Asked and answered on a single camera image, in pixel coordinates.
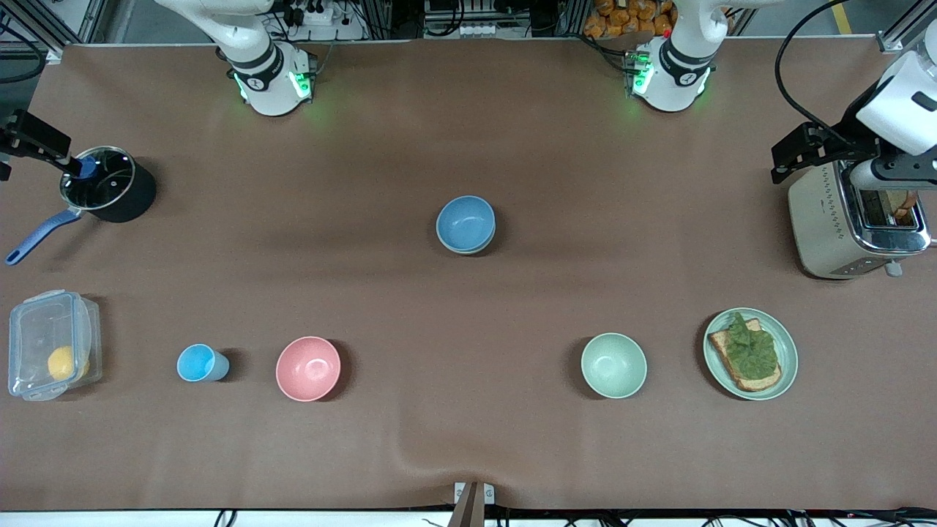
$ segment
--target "sandwich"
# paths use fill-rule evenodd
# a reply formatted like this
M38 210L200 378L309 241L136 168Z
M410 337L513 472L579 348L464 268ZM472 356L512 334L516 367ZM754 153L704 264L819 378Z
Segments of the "sandwich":
M711 333L709 341L738 389L760 392L781 380L774 338L762 329L758 319L745 320L736 312L729 327Z

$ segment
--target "pot handle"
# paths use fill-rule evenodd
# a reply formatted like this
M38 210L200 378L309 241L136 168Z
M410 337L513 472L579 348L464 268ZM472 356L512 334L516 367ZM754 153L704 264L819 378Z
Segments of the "pot handle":
M16 265L30 253L39 242L46 239L46 236L52 233L55 229L63 225L68 225L73 221L77 221L82 217L82 210L77 207L69 207L62 212L56 214L55 216L46 219L41 224L39 224L36 229L26 236L26 239L20 243L18 247L12 250L8 255L5 262L7 265Z

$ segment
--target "toast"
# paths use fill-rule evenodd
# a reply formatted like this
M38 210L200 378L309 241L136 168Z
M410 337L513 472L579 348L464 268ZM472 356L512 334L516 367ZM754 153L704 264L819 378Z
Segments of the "toast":
M751 331L760 331L761 323L758 322L758 319L751 319L745 321L745 325ZM712 345L716 348L716 351L719 352L719 357L722 359L722 363L725 365L725 370L729 372L729 376L732 377L732 381L738 386L738 389L744 392L760 392L762 390L767 390L771 386L778 383L781 380L781 365L779 364L774 368L774 373L765 377L764 379L758 379L757 381L750 381L748 379L742 379L738 372L732 368L732 364L729 362L729 330L723 329L722 331L717 331L716 333L711 333L709 335L709 341L712 342Z

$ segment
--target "pink bowl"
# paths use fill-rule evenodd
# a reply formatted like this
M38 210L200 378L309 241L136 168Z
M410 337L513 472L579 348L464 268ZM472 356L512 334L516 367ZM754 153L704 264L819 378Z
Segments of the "pink bowl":
M338 351L331 342L302 337L287 346L276 361L276 383L288 398L309 402L332 391L341 369Z

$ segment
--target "mint green plate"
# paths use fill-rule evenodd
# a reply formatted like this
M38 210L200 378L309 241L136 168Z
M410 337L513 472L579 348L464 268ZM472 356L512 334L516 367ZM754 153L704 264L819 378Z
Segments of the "mint green plate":
M619 333L604 333L586 344L583 377L602 397L624 399L637 392L647 378L647 359L641 346Z
M732 381L729 372L725 370L725 365L722 363L722 359L719 357L719 352L716 350L716 347L709 341L710 334L729 327L729 324L732 323L732 317L736 312L740 313L745 320L752 318L758 319L762 329L771 334L771 337L774 337L774 351L778 354L778 364L781 365L781 379L777 384L767 390L746 392L738 389L736 383ZM712 322L709 323L709 327L706 328L706 334L703 335L703 358L706 359L706 365L709 366L709 371L712 372L712 376L719 381L719 384L722 384L723 388L729 390L734 395L748 400L774 399L786 392L787 388L790 388L791 384L794 383L794 378L797 376L797 347L794 345L794 339L791 338L791 334L787 332L787 329L785 329L777 319L758 309L734 308L716 315L716 318L712 319Z

